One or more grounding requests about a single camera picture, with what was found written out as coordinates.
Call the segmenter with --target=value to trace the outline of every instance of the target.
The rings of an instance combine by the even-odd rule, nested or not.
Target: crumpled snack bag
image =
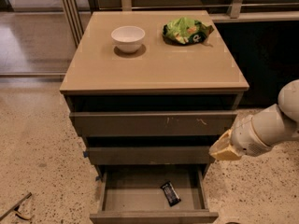
[[[211,25],[205,26],[198,20],[183,17],[165,25],[163,36],[181,45],[189,45],[205,41],[213,31]]]

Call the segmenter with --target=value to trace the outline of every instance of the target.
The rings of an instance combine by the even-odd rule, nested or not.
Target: white bowl
[[[118,49],[124,53],[134,53],[142,45],[145,31],[137,26],[121,26],[112,33],[112,39]]]

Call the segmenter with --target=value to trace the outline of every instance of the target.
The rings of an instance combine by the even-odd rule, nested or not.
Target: floor
[[[81,14],[83,26],[90,18]],[[63,14],[0,13],[0,73],[65,71],[75,52]],[[9,214],[1,223],[91,224],[99,201],[97,173],[68,118],[59,78],[0,79],[0,215],[20,207],[31,222]],[[238,119],[258,109],[239,109]],[[215,161],[204,185],[215,224],[297,223],[299,142],[258,158]]]

